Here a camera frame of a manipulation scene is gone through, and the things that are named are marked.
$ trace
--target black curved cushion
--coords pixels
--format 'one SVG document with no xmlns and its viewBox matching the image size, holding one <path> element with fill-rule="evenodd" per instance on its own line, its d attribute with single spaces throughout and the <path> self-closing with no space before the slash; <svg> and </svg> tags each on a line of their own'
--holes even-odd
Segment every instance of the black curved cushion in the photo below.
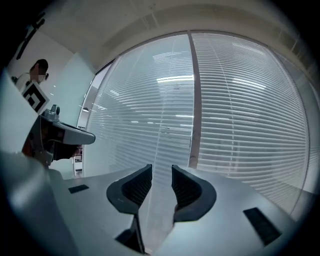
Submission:
<svg viewBox="0 0 320 256">
<path fill-rule="evenodd" d="M 215 204 L 217 193 L 206 180 L 172 165 L 172 189 L 177 208 L 174 222 L 197 221 Z"/>
<path fill-rule="evenodd" d="M 152 181 L 152 165 L 113 182 L 106 190 L 106 196 L 110 203 L 124 214 L 138 214 L 139 208 L 144 202 Z"/>
</svg>

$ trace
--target black foam insert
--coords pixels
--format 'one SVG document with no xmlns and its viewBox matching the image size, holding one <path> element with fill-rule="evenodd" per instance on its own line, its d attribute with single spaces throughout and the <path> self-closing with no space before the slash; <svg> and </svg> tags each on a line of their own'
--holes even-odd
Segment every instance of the black foam insert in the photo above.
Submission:
<svg viewBox="0 0 320 256">
<path fill-rule="evenodd" d="M 177 165 L 172 165 L 171 186 L 177 201 L 174 222 L 199 220 L 214 206 L 217 199 L 216 190 L 208 181 Z"/>
<path fill-rule="evenodd" d="M 80 192 L 82 190 L 87 190 L 89 187 L 87 185 L 79 185 L 79 186 L 73 186 L 69 187 L 68 190 L 70 191 L 71 194 Z"/>
<path fill-rule="evenodd" d="M 124 214 L 138 214 L 152 185 L 152 165 L 113 182 L 106 190 L 110 203 Z"/>
<path fill-rule="evenodd" d="M 257 207 L 244 210 L 243 213 L 248 218 L 265 246 L 276 240 L 281 235 L 281 233 Z"/>
</svg>

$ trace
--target wall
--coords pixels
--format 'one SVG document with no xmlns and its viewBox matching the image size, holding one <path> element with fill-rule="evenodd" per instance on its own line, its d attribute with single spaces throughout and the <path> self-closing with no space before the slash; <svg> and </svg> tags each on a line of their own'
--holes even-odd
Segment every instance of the wall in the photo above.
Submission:
<svg viewBox="0 0 320 256">
<path fill-rule="evenodd" d="M 60 121 L 77 126 L 81 106 L 95 73 L 80 53 L 65 65 L 52 90 L 52 103 L 60 107 Z"/>
<path fill-rule="evenodd" d="M 40 30 L 73 52 L 89 47 L 96 68 L 146 40 L 186 30 L 250 37 L 299 62 L 292 53 L 298 34 L 266 0 L 65 1 L 46 10 Z"/>
<path fill-rule="evenodd" d="M 50 93 L 53 92 L 57 79 L 64 66 L 73 56 L 73 53 L 44 33 L 38 31 L 34 34 L 21 58 L 18 60 L 16 60 L 17 54 L 18 52 L 7 67 L 9 74 L 17 78 L 22 73 L 29 72 L 37 60 L 46 59 L 48 61 L 49 68 L 47 72 L 49 73 L 49 78 L 41 83 L 41 88 L 47 97 L 52 100 L 53 96 Z"/>
</svg>

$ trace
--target gray plastic part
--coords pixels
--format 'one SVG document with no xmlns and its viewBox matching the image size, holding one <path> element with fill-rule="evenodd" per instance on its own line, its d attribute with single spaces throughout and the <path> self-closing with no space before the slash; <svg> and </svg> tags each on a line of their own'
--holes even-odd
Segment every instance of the gray plastic part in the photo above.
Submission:
<svg viewBox="0 0 320 256">
<path fill-rule="evenodd" d="M 54 188 L 54 191 L 67 191 L 67 196 L 72 199 L 78 208 L 81 208 L 81 214 L 85 216 L 86 222 L 96 223 L 108 235 L 116 238 L 124 230 L 130 229 L 134 215 L 119 212 L 109 202 L 107 198 L 107 188 L 113 182 L 120 180 L 143 167 L 144 166 L 138 166 L 99 176 L 64 180 L 64 184 L 61 184 L 64 188 L 57 187 Z M 66 190 L 67 188 L 82 184 L 89 188 L 73 194 L 70 194 L 70 192 Z"/>
<path fill-rule="evenodd" d="M 134 170 L 124 171 L 123 174 L 113 172 L 111 175 L 114 174 L 113 178 L 117 179 L 116 177 L 126 175 L 125 172 L 132 173 Z M 115 240 L 116 234 L 121 229 L 131 226 L 132 215 L 121 213 L 122 216 L 116 216 L 113 208 L 103 204 L 102 197 L 109 203 L 106 192 L 100 193 L 103 184 L 108 180 L 107 175 L 105 179 L 101 180 L 99 179 L 101 176 L 63 180 L 59 171 L 49 170 L 50 182 L 58 208 L 80 255 L 141 255 Z M 68 188 L 82 184 L 86 184 L 89 189 L 73 194 L 69 192 Z"/>
<path fill-rule="evenodd" d="M 155 256 L 246 256 L 269 247 L 279 249 L 274 244 L 281 243 L 282 235 L 265 247 L 243 213 L 255 207 L 282 234 L 290 232 L 295 226 L 283 210 L 250 186 L 207 171 L 181 168 L 211 183 L 216 191 L 216 201 L 199 220 L 176 222 L 161 247 L 154 252 Z"/>
<path fill-rule="evenodd" d="M 8 203 L 28 233 L 53 255 L 79 255 L 43 166 L 21 153 L 3 152 L 0 164 L 0 179 Z"/>
<path fill-rule="evenodd" d="M 42 116 L 45 117 L 45 119 L 47 119 L 48 121 L 50 122 L 56 122 L 56 121 L 59 121 L 59 113 L 57 112 L 60 112 L 57 111 L 59 109 L 59 107 L 57 105 L 52 105 L 51 109 L 46 109 Z"/>
<path fill-rule="evenodd" d="M 52 125 L 64 130 L 63 144 L 89 145 L 94 143 L 96 140 L 96 136 L 94 134 L 69 126 L 63 122 L 53 122 Z"/>
</svg>

